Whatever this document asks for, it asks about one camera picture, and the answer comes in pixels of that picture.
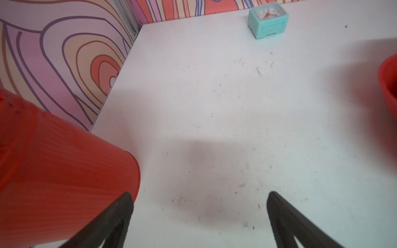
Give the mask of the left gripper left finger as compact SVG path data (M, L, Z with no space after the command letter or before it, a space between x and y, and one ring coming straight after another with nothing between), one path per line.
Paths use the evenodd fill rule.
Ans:
M133 214L129 192L123 193L61 248L122 248Z

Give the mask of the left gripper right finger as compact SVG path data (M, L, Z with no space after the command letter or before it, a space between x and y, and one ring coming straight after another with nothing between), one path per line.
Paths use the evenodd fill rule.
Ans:
M275 191L269 193L267 212L278 248L342 248Z

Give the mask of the red flower-shaped fruit bowl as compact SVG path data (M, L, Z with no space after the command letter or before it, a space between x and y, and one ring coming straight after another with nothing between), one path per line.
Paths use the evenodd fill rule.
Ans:
M388 110L397 118L397 54L382 62L378 70L378 81Z

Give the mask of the red pen cup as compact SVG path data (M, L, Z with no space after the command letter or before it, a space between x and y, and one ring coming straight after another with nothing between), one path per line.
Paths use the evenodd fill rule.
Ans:
M1 90L1 247L69 239L140 180L129 152Z

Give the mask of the teal small clock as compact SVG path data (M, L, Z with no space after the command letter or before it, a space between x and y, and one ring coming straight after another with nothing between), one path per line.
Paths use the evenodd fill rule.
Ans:
M248 27L256 39L285 32L289 14L278 2L272 2L249 10Z

